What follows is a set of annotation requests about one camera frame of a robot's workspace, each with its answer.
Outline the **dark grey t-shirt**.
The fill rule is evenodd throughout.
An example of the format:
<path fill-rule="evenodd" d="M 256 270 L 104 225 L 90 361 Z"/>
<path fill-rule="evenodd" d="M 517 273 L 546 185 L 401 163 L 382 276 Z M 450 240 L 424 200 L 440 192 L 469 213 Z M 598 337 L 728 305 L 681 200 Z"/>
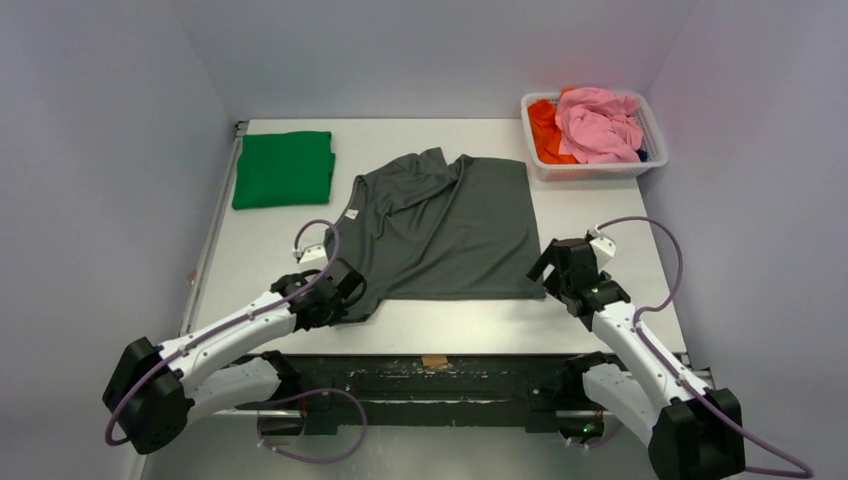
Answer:
<path fill-rule="evenodd" d="M 540 239 L 524 163 L 439 148 L 355 177 L 336 228 L 339 256 L 365 278 L 345 321 L 385 300 L 541 299 L 527 276 Z"/>

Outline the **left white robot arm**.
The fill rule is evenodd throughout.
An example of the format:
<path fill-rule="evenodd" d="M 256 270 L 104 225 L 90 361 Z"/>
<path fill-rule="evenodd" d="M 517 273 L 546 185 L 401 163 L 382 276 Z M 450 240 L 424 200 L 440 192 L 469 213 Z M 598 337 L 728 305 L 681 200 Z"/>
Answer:
<path fill-rule="evenodd" d="M 191 423 L 233 408 L 302 409 L 310 392 L 277 351 L 251 350 L 299 331 L 341 324 L 364 297 L 365 278 L 344 260 L 280 277 L 235 313 L 158 345 L 128 344 L 105 388 L 104 440 L 158 451 Z"/>

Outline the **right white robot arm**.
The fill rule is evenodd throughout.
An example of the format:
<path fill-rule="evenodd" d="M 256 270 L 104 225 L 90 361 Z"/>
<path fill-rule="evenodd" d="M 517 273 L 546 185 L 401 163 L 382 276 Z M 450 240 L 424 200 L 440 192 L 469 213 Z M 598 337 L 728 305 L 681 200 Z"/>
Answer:
<path fill-rule="evenodd" d="M 637 319 L 630 296 L 602 269 L 615 251 L 600 234 L 554 239 L 528 273 L 620 362 L 582 372 L 585 396 L 640 439 L 660 479 L 724 479 L 743 472 L 744 440 L 722 420 L 741 421 L 738 399 L 699 378 Z"/>

